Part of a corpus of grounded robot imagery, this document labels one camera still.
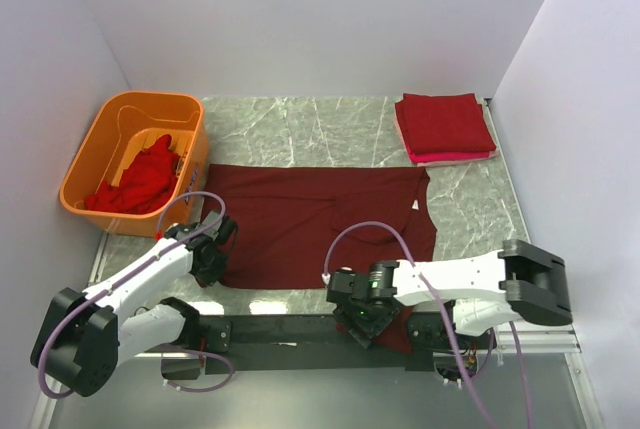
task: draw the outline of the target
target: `stack of folded towels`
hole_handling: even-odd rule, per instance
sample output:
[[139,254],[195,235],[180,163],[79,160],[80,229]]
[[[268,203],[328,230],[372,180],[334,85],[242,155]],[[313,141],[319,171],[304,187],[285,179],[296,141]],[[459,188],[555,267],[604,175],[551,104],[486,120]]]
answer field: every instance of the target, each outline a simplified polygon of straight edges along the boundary
[[496,155],[496,144],[475,95],[405,94],[396,125],[409,159],[420,166],[456,164]]

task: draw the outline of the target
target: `folded red towel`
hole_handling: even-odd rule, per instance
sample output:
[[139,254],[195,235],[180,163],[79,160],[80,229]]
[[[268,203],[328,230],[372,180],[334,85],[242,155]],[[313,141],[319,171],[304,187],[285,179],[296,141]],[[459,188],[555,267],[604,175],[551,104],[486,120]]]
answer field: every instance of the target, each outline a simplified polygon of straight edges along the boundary
[[496,145],[473,94],[419,96],[405,94],[396,116],[410,153],[491,152]]
[[180,156],[169,150],[171,136],[160,137],[140,151],[118,186],[102,181],[95,194],[84,200],[87,209],[122,214],[148,214],[164,206],[176,187],[176,165]]

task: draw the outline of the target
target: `wire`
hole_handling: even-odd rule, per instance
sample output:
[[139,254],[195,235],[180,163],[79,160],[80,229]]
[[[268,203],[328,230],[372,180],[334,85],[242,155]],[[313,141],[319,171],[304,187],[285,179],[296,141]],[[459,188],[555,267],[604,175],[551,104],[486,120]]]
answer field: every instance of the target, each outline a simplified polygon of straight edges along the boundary
[[484,361],[482,362],[480,369],[478,369],[478,372],[476,372],[476,375],[473,376],[474,378],[482,374],[482,371],[484,371],[485,367],[487,367],[487,363],[489,362],[489,359],[491,359],[491,353],[493,352],[493,343],[496,340],[496,332],[493,330],[493,327],[489,329],[489,331],[491,332],[491,339],[489,340],[489,350],[487,351],[487,356],[484,358]]
[[[200,352],[201,353],[204,352],[206,347],[207,347],[207,339],[204,336],[202,336],[200,338]],[[200,360],[200,367],[204,367],[204,364],[207,361],[207,358],[204,356],[200,356],[198,357],[198,359]]]
[[205,351],[193,351],[191,349],[184,349],[182,347],[178,347],[178,346],[172,346],[171,344],[163,344],[161,347],[166,347],[169,349],[175,349],[178,350],[179,352],[186,352],[187,354],[193,354],[194,356],[205,356],[205,357],[210,357],[212,359],[217,359],[218,361],[221,361],[223,363],[226,364],[226,366],[229,368],[229,374],[227,374],[227,377],[224,378],[224,380],[222,382],[219,382],[218,384],[215,384],[211,387],[203,387],[203,388],[196,388],[196,387],[185,387],[185,386],[181,386],[179,384],[177,384],[176,382],[173,381],[167,381],[167,385],[176,388],[179,391],[184,391],[184,392],[193,392],[193,393],[203,393],[203,392],[211,392],[211,391],[215,391],[216,389],[220,389],[222,386],[226,385],[231,378],[233,377],[233,375],[236,372],[235,367],[233,366],[233,363],[227,359],[224,356],[221,356],[220,354],[214,354],[213,352],[205,352]]
[[[450,383],[454,383],[457,385],[457,380],[460,379],[460,372],[458,371],[458,368],[456,366],[446,366],[446,365],[439,366],[438,363],[434,361],[433,367],[443,379],[448,379]],[[477,361],[473,363],[469,363],[467,365],[467,371],[469,371],[469,374],[471,374],[472,379],[476,376],[477,370],[478,370]],[[447,377],[446,374],[443,373],[443,371],[448,371],[451,373],[451,375]]]
[[[413,256],[411,255],[411,252],[409,251],[409,248],[407,247],[407,243],[402,238],[402,236],[398,233],[398,231],[396,231],[393,227],[389,226],[388,224],[385,224],[384,222],[367,221],[367,222],[360,222],[358,224],[354,224],[353,226],[350,226],[350,227],[346,228],[344,231],[342,231],[340,234],[338,234],[338,237],[336,237],[335,240],[333,241],[333,243],[331,243],[331,246],[329,247],[329,251],[327,252],[327,257],[325,258],[325,261],[324,261],[323,280],[327,279],[328,276],[329,276],[329,261],[331,259],[331,255],[332,255],[336,245],[338,244],[338,241],[340,241],[340,239],[342,239],[348,232],[350,232],[350,231],[352,231],[354,229],[357,229],[359,227],[365,227],[365,226],[382,227],[383,229],[386,229],[389,232],[391,232],[391,234],[393,234],[394,237],[400,243],[400,246],[402,246],[402,250],[404,251],[404,255],[407,258],[407,260],[411,263],[412,266],[415,267],[416,262],[413,259]],[[427,280],[426,277],[424,277],[424,275],[421,272],[418,273],[418,277],[425,284],[425,286],[427,286],[427,289],[429,289],[429,292],[433,295],[433,298],[438,303],[438,308],[440,309],[440,315],[442,316],[442,322],[444,323],[444,328],[445,328],[445,331],[447,332],[447,336],[449,338],[449,343],[451,344],[451,348],[453,350],[453,357],[456,360],[456,365],[458,366],[458,370],[460,371],[460,375],[462,376],[462,380],[464,381],[465,385],[467,386],[467,389],[469,390],[469,394],[471,395],[471,398],[473,399],[473,402],[475,402],[476,407],[478,408],[480,413],[483,415],[483,417],[486,419],[486,421],[489,423],[489,426],[491,426],[494,429],[497,429],[498,426],[497,426],[496,422],[494,421],[494,419],[489,414],[489,411],[487,410],[486,406],[484,405],[484,402],[480,398],[480,394],[478,394],[478,391],[476,390],[476,388],[475,388],[475,386],[474,386],[474,384],[473,384],[473,382],[471,380],[471,376],[469,375],[469,371],[465,367],[464,360],[462,359],[462,355],[460,354],[460,346],[458,345],[458,338],[456,337],[455,331],[453,330],[453,323],[451,322],[451,318],[449,317],[449,314],[447,313],[447,309],[446,309],[446,307],[444,305],[444,301],[442,300],[442,297],[440,296],[440,292],[435,287],[433,287],[431,285],[431,283]],[[519,342],[516,343],[516,351],[518,352],[518,357],[521,358],[522,357],[522,352],[521,352],[521,348],[520,348]],[[523,383],[525,384],[525,386],[527,386],[527,390],[525,391],[525,396],[526,396],[526,394],[528,393],[528,385],[529,384],[528,384],[528,380],[527,380],[526,374],[524,372],[522,374],[522,380],[523,380]]]
[[[84,311],[87,307],[90,307],[92,304],[95,304],[100,299],[102,299],[103,297],[105,297],[108,294],[110,294],[110,292],[118,289],[123,284],[126,284],[128,281],[130,281],[135,276],[140,274],[142,271],[144,271],[146,268],[148,268],[154,262],[158,261],[162,256],[164,256],[168,252],[176,249],[177,247],[182,246],[183,244],[186,244],[189,240],[193,239],[194,237],[197,237],[200,234],[209,231],[210,229],[215,227],[215,225],[220,221],[220,219],[222,219],[222,217],[224,216],[224,213],[226,211],[226,205],[225,205],[224,201],[222,200],[222,198],[220,196],[218,196],[217,194],[213,194],[212,192],[206,192],[206,191],[187,192],[185,194],[180,194],[179,196],[176,196],[173,199],[173,201],[171,201],[164,208],[164,210],[162,211],[162,213],[160,214],[160,217],[158,219],[158,224],[156,226],[156,229],[160,230],[160,228],[162,227],[162,222],[163,222],[164,216],[167,213],[167,210],[169,210],[169,208],[171,206],[173,206],[176,202],[180,201],[181,199],[184,199],[186,197],[191,197],[191,196],[211,197],[211,198],[217,200],[220,203],[220,206],[221,206],[220,213],[218,214],[218,217],[216,217],[215,220],[212,221],[210,224],[207,224],[206,226],[203,226],[200,229],[198,229],[196,231],[193,231],[192,233],[188,234],[187,236],[183,237],[182,239],[180,239],[180,240],[168,245],[167,247],[165,247],[164,249],[159,251],[157,255],[154,254],[154,255],[150,256],[147,260],[145,260],[142,263],[140,263],[140,265],[138,267],[136,267],[131,272],[129,272],[128,274],[123,276],[121,279],[118,279],[116,282],[114,282],[113,286],[111,287],[111,290],[104,289],[104,290],[100,291],[99,293],[97,293],[95,296],[91,297],[90,299],[87,299],[85,302],[83,302],[78,307],[76,307],[74,310],[72,310],[69,314],[67,314],[62,319],[62,321],[60,321],[60,324],[58,324],[55,327],[55,329],[51,332],[51,335],[48,337],[47,341],[45,342],[44,347],[42,348],[42,352],[40,353],[40,357],[38,358],[38,384],[40,385],[40,389],[42,390],[42,392],[47,397],[50,397],[51,399],[63,399],[65,397],[70,396],[73,393],[72,389],[69,389],[68,391],[64,391],[64,392],[53,392],[51,390],[51,388],[49,387],[49,385],[47,384],[45,366],[46,366],[46,363],[47,363],[47,359],[49,358],[49,352],[51,351],[51,348],[55,344],[56,339],[58,338],[60,333],[82,311]],[[190,350],[182,349],[182,348],[178,348],[178,349],[183,351],[183,352],[188,352],[189,354],[196,353],[196,355],[198,355],[198,353],[200,352],[200,351],[190,351]],[[233,367],[233,363],[230,360],[228,360],[227,358],[225,358],[223,356],[219,356],[219,355],[214,355],[214,354],[209,353],[209,352],[203,352],[202,354],[206,355],[207,357],[212,357],[214,359],[218,359],[218,360],[221,360],[222,362],[224,362],[227,365],[227,367],[229,367],[229,375],[227,376],[227,379],[225,379],[222,383],[216,384],[213,387],[205,388],[205,389],[198,389],[197,391],[195,391],[195,390],[187,391],[187,388],[183,388],[182,390],[185,390],[186,392],[207,392],[207,391],[213,391],[215,389],[218,389],[218,388],[222,387],[224,384],[226,384],[229,381],[229,379],[231,379],[231,377],[233,376],[233,374],[235,372],[235,368]]]
[[509,327],[513,333],[513,341],[516,344],[516,352],[518,353],[518,362],[520,363],[520,372],[522,373],[522,385],[524,386],[524,400],[527,406],[527,427],[533,429],[533,400],[531,398],[531,388],[529,387],[529,378],[527,377],[527,369],[524,364],[524,356],[522,355],[522,347],[520,346],[520,338],[513,321],[509,321]]

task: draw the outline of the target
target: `maroon t-shirt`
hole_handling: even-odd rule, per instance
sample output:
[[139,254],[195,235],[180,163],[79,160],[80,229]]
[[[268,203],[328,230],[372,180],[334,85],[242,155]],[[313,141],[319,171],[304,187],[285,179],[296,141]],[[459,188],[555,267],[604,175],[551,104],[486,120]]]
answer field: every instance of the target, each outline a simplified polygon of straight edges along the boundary
[[[236,247],[221,283],[245,289],[322,288],[329,246],[347,227],[380,221],[406,240],[416,261],[430,261],[436,228],[426,207],[424,168],[271,168],[212,164],[205,190],[221,196],[238,222]],[[217,209],[208,199],[203,215]],[[392,234],[355,229],[338,243],[329,269],[368,272],[385,259],[405,259]],[[376,342],[410,352],[402,311]]]

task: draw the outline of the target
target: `metal frame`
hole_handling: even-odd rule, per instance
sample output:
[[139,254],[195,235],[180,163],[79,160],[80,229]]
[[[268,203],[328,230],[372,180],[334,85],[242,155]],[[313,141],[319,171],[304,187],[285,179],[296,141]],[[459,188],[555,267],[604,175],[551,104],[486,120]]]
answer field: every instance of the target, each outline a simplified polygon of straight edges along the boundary
[[565,359],[586,428],[602,429],[606,427],[582,354],[565,354]]
[[[60,392],[62,390],[62,384],[55,379],[46,376],[47,384],[53,392]],[[49,399],[42,392],[38,397],[36,406],[31,416],[31,422],[29,423],[29,429],[48,429],[51,425],[51,419],[53,418],[53,411],[57,404],[56,399]]]
[[[516,323],[518,338],[524,352],[528,354],[578,354],[581,352],[572,326],[534,327],[526,323]],[[498,326],[496,339],[500,351],[505,354],[515,354],[516,345],[508,324]]]
[[107,240],[109,239],[109,233],[103,232],[98,244],[98,250],[96,251],[96,257],[93,260],[93,266],[91,267],[91,274],[89,275],[89,285],[97,284],[102,280],[102,270],[104,269],[104,250],[107,247]]

